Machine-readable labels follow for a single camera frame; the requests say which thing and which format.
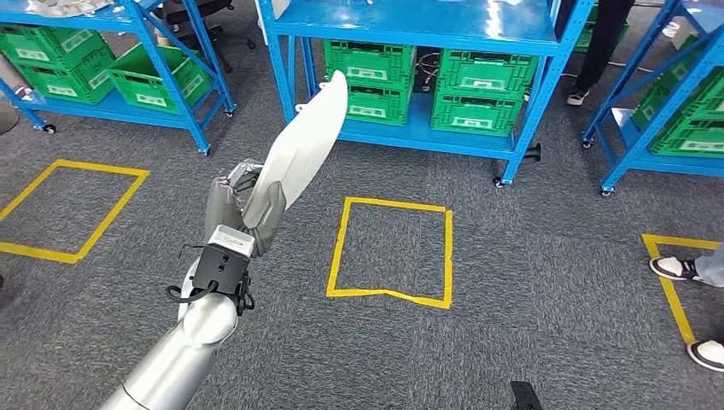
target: green crate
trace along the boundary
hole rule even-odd
[[[444,49],[435,92],[460,97],[523,98],[537,65],[536,56]]]
[[[106,71],[114,61],[109,49],[96,50],[76,68],[57,69],[15,64],[33,89],[45,97],[98,104],[114,87]]]
[[[69,69],[93,51],[107,47],[100,34],[91,30],[0,25],[0,50],[14,64]]]
[[[508,137],[523,100],[443,96],[435,94],[430,128]]]
[[[186,103],[192,107],[211,89],[211,79],[203,68],[196,65],[181,50],[175,47],[158,47],[158,50],[171,69]],[[108,71],[120,95],[130,105],[172,114],[178,113],[178,108],[163,84],[163,79],[156,72],[153,62],[141,44],[137,44],[120,56]]]
[[[593,38],[593,26],[596,25],[596,21],[587,21],[585,25],[583,25],[583,30],[581,31],[581,35],[578,38],[578,41],[575,43],[575,46],[573,48],[573,52],[575,53],[585,53],[588,51],[588,47],[591,45],[591,39]],[[618,42],[620,43],[623,39],[623,36],[628,31],[628,21],[623,23],[623,29],[621,30],[621,34],[618,35]]]
[[[407,91],[349,85],[347,118],[403,126],[407,122],[412,87]]]
[[[658,82],[653,83],[631,115],[631,121],[639,129],[643,129],[668,96],[669,90],[663,88]]]
[[[690,35],[686,38],[686,41],[681,45],[681,50],[686,49],[690,45],[696,43],[698,40],[697,35]],[[684,78],[684,75],[686,75],[686,72],[689,71],[689,67],[692,66],[692,64],[697,60],[699,55],[701,54],[701,49],[694,50],[689,56],[687,56],[684,60],[679,61],[678,64],[671,67],[669,70],[665,71],[661,76],[658,78],[659,84],[663,86],[663,88],[667,90],[673,90],[677,84],[679,84],[679,81]]]
[[[649,144],[654,155],[724,158],[724,120],[680,116]]]
[[[669,94],[670,90],[662,84],[662,79],[654,82],[633,112],[633,123],[639,129],[648,124]],[[692,120],[724,120],[724,68],[715,67],[681,104],[675,115]]]
[[[327,76],[339,70],[351,85],[407,91],[415,78],[417,47],[328,40],[324,44]]]

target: gray carpet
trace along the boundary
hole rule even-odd
[[[633,12],[616,59],[655,12]],[[98,406],[173,325],[176,306],[163,289],[197,255],[178,258],[182,244],[201,239],[209,182],[246,157],[263,159],[282,129],[266,51],[244,45],[247,33],[261,44],[253,6],[238,3],[215,20],[225,23],[219,46],[235,67],[228,82],[239,109],[213,119],[212,156],[198,155],[186,132],[53,114],[44,118],[56,135],[23,120],[0,137],[2,206],[57,158],[150,170],[78,263],[0,254],[0,408]],[[112,43],[119,51],[132,38]],[[646,64],[671,52],[660,40]],[[640,234],[724,239],[724,183],[631,172],[601,197],[604,157],[582,151],[578,136],[616,75],[608,70],[581,108],[565,106],[571,80],[561,80],[536,134],[543,161],[524,164],[503,190],[491,183],[495,161],[337,143],[272,252],[251,266],[257,308],[191,408],[507,409],[514,379],[531,382],[549,410],[718,408],[724,378],[686,356]],[[2,222],[0,238],[74,251],[129,183],[53,172]],[[325,297],[345,196],[454,212],[449,310]],[[442,228],[441,214],[353,205],[339,287],[440,297]],[[676,289],[696,336],[724,336],[720,290]]]

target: black cable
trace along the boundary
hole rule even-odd
[[[168,286],[168,287],[166,287],[166,296],[168,296],[169,299],[171,299],[172,301],[174,301],[176,303],[191,303],[191,302],[198,301],[199,299],[203,298],[204,296],[208,295],[209,293],[215,291],[216,288],[218,288],[218,287],[219,287],[219,282],[212,280],[209,283],[209,286],[205,290],[202,290],[201,292],[199,292],[193,296],[190,296],[190,297],[181,297],[181,296],[176,296],[173,294],[173,292],[176,292],[179,295],[181,295],[181,288],[179,288],[178,286]]]

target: sneaker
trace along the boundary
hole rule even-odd
[[[588,97],[589,90],[579,90],[575,87],[573,87],[573,90],[570,91],[570,94],[568,95],[568,100],[566,102],[568,105],[573,105],[574,107],[580,107],[583,105],[583,100]]]
[[[675,257],[656,258],[649,261],[649,267],[658,276],[671,280],[698,280],[697,266],[694,261],[679,261]]]
[[[689,356],[699,365],[715,372],[724,372],[724,345],[713,340],[694,342],[686,346]]]

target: blue shelf frame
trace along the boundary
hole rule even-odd
[[[0,0],[0,22],[84,28],[104,32],[129,32],[135,34],[146,49],[156,71],[163,78],[164,84],[168,85],[169,96],[176,104],[176,107],[178,107],[178,114],[168,114],[153,109],[131,106],[126,103],[116,90],[111,91],[97,105],[82,104],[54,98],[43,98],[36,92],[31,93],[29,97],[20,99],[1,79],[0,91],[10,100],[10,103],[16,106],[30,120],[33,128],[39,130],[44,129],[47,124],[38,116],[37,111],[50,111],[60,114],[102,118],[105,120],[134,122],[151,126],[167,126],[187,130],[191,134],[191,137],[193,137],[199,152],[207,155],[211,145],[206,140],[206,137],[204,137],[203,130],[222,105],[224,105],[224,111],[227,115],[231,116],[236,109],[236,104],[231,99],[231,93],[224,79],[224,71],[221,69],[216,54],[213,51],[211,40],[207,35],[196,3],[192,0],[183,0],[185,8],[188,10],[190,24],[196,31],[196,36],[199,38],[199,44],[201,45],[201,51],[209,64],[203,62],[196,56],[196,53],[181,44],[161,22],[151,16],[150,10],[158,7],[163,1],[164,0],[141,0],[141,2],[136,3],[134,0],[117,0],[115,5],[99,9],[93,15],[55,19],[25,11],[26,2]],[[118,5],[123,6],[124,9],[119,12],[114,12],[114,8]],[[168,38],[174,46],[180,48],[192,61],[199,64],[211,77],[212,89],[193,107],[190,107],[183,98],[183,93],[173,79],[171,69],[156,48],[155,36],[146,25],[146,21],[161,31],[164,37]],[[210,108],[205,114],[200,113],[201,106],[212,94],[215,94],[216,99],[210,104]],[[201,116],[199,120],[196,118],[197,114]]]
[[[291,0],[274,18],[270,0],[259,0],[271,66],[284,119],[295,115],[295,45],[299,38],[307,97],[318,91],[311,38],[409,44],[539,56],[528,105],[517,135],[506,137],[442,132],[429,128],[430,96],[414,94],[406,126],[347,120],[339,139],[368,144],[425,149],[507,161],[500,177],[511,184],[575,42],[593,7],[577,1],[561,38],[553,27],[559,0],[517,2],[420,2]],[[280,39],[287,39],[286,66]]]
[[[652,73],[630,85],[636,67],[643,61],[648,49],[661,30],[677,15],[686,17],[692,23],[699,32],[699,40],[677,53]],[[614,107],[625,96],[653,81],[659,74],[678,64],[694,50],[703,52],[643,129],[640,130],[629,120],[632,110]],[[647,149],[651,140],[696,89],[698,83],[705,79],[714,67],[721,66],[724,66],[724,4],[668,0],[641,39],[636,51],[628,59],[616,84],[581,137],[584,148],[590,148],[594,137],[598,136],[599,145],[609,161],[609,170],[601,180],[603,195],[607,196],[613,192],[616,189],[616,182],[629,169],[724,177],[724,160],[653,155]],[[610,136],[604,132],[603,124],[607,120],[616,123],[617,134],[624,147],[620,155],[613,150],[608,139]]]

